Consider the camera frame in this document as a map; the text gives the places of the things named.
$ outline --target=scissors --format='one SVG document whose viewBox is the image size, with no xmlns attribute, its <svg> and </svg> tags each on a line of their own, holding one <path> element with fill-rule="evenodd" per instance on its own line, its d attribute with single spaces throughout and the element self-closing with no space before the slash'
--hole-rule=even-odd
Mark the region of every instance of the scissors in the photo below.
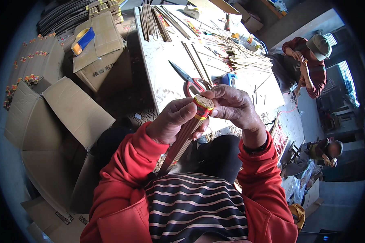
<svg viewBox="0 0 365 243">
<path fill-rule="evenodd" d="M 184 84 L 184 94 L 186 97 L 192 97 L 193 95 L 200 94 L 204 92 L 206 89 L 212 88 L 212 85 L 201 78 L 191 78 L 186 72 L 184 72 L 179 66 L 175 65 L 173 62 L 169 61 L 170 65 L 176 70 L 176 72 L 185 80 Z"/>
</svg>

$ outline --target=red sweater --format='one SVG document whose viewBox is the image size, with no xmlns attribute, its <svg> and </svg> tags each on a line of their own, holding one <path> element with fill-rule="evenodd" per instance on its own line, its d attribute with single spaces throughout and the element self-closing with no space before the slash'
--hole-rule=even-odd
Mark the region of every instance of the red sweater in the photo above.
<svg viewBox="0 0 365 243">
<path fill-rule="evenodd" d="M 302 37 L 295 37 L 292 41 L 287 41 L 282 46 L 282 51 L 285 53 L 285 50 L 290 47 L 292 50 L 295 50 L 296 47 L 303 45 L 308 40 Z M 307 66 L 309 69 L 309 77 L 311 78 L 314 87 L 312 89 L 307 88 L 308 95 L 312 99 L 316 99 L 320 96 L 323 87 L 326 85 L 326 68 L 324 61 L 316 61 L 311 58 L 311 50 L 305 46 L 303 49 L 299 50 L 303 57 L 308 60 Z"/>
<path fill-rule="evenodd" d="M 146 181 L 169 145 L 161 145 L 146 134 L 142 125 L 129 134 L 104 167 L 99 186 L 94 190 L 89 223 L 80 237 L 82 243 L 149 242 L 149 211 L 141 183 Z M 243 170 L 238 174 L 248 220 L 248 240 L 253 243 L 296 242 L 297 226 L 280 186 L 280 170 L 271 136 L 268 147 L 249 155 L 239 143 Z"/>
</svg>

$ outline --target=black bracelet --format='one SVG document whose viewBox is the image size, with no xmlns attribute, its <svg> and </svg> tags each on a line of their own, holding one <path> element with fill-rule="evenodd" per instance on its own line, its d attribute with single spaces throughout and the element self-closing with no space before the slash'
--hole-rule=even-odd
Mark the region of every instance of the black bracelet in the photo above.
<svg viewBox="0 0 365 243">
<path fill-rule="evenodd" d="M 248 148 L 244 144 L 242 144 L 242 147 L 243 147 L 243 150 L 245 150 L 246 153 L 250 153 L 250 154 L 258 153 L 258 152 L 262 152 L 266 149 L 266 147 L 268 146 L 268 141 L 269 141 L 269 139 L 267 138 L 266 142 L 261 147 L 258 147 L 258 148 L 255 148 L 255 149 Z"/>
</svg>

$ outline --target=white table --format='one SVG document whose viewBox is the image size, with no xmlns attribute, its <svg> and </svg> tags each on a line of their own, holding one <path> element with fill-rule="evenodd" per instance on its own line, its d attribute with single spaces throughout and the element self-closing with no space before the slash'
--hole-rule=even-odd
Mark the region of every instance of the white table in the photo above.
<svg viewBox="0 0 365 243">
<path fill-rule="evenodd" d="M 219 19 L 225 18 L 226 14 L 223 14 L 222 12 L 210 12 L 206 10 L 205 14 L 200 16 L 200 22 L 203 22 L 210 27 L 214 27 L 214 29 L 210 29 L 208 26 L 205 26 L 197 20 L 188 17 L 187 15 L 182 13 L 181 11 L 184 9 L 185 6 L 164 5 L 164 7 L 166 7 L 170 12 L 172 12 L 182 21 L 184 21 L 184 19 L 188 19 L 195 27 L 200 27 L 201 32 L 207 30 L 210 32 L 218 32 L 219 34 L 224 34 L 221 30 L 216 30 L 214 24 L 211 22 L 212 20 L 219 28 L 223 28 L 224 23 L 219 21 Z M 228 72 L 229 69 L 227 68 L 226 64 L 222 61 L 219 61 L 218 59 L 215 59 L 214 54 L 203 46 L 206 45 L 211 49 L 217 50 L 219 51 L 219 53 L 221 53 L 221 50 L 219 48 L 217 48 L 216 46 L 211 46 L 210 41 L 204 39 L 211 38 L 211 36 L 201 34 L 200 38 L 203 44 L 200 44 L 195 34 L 180 21 L 176 20 L 179 25 L 185 30 L 185 32 L 191 37 L 190 40 L 185 38 L 175 27 L 169 27 L 168 30 L 170 30 L 171 32 L 175 32 L 175 34 L 169 33 L 172 42 L 156 41 L 152 37 L 150 37 L 150 41 L 148 42 L 145 41 L 143 37 L 138 7 L 134 8 L 134 15 L 142 56 L 145 61 L 146 74 L 149 80 L 152 97 L 158 113 L 160 113 L 170 101 L 185 98 L 183 90 L 185 81 L 172 68 L 172 66 L 168 62 L 169 60 L 175 63 L 181 69 L 183 69 L 192 78 L 200 77 L 199 73 L 195 70 L 195 66 L 193 65 L 190 57 L 185 51 L 183 45 L 181 44 L 181 41 L 184 41 L 187 44 L 204 76 L 205 72 L 202 69 L 199 59 L 197 58 L 191 44 L 194 44 L 198 52 L 204 53 L 199 53 L 200 59 L 205 65 L 205 69 L 212 80 L 215 77 L 224 75 L 226 72 Z M 231 19 L 231 31 L 233 33 L 238 32 L 240 35 L 243 36 L 250 35 L 246 28 L 243 26 L 243 24 L 240 22 L 240 16 L 232 14 Z M 263 83 L 264 80 L 267 79 L 264 84 L 257 90 L 257 104 L 255 105 L 255 109 L 258 114 L 275 109 L 284 104 L 284 99 L 282 97 L 280 88 L 274 75 L 269 75 L 270 73 L 268 72 L 251 70 L 248 68 L 237 71 L 237 88 L 248 92 L 250 96 L 253 95 L 254 87 L 258 87 L 260 84 Z M 230 125 L 231 122 L 228 120 L 211 117 L 210 124 L 206 133 L 215 132 Z"/>
</svg>

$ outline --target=striped shirt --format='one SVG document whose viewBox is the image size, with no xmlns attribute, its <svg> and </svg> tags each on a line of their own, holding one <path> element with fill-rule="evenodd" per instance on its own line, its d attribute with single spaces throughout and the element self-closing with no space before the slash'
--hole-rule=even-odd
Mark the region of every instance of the striped shirt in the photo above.
<svg viewBox="0 0 365 243">
<path fill-rule="evenodd" d="M 145 187 L 153 242 L 194 242 L 212 234 L 247 240 L 245 204 L 226 180 L 203 174 L 171 174 Z"/>
</svg>

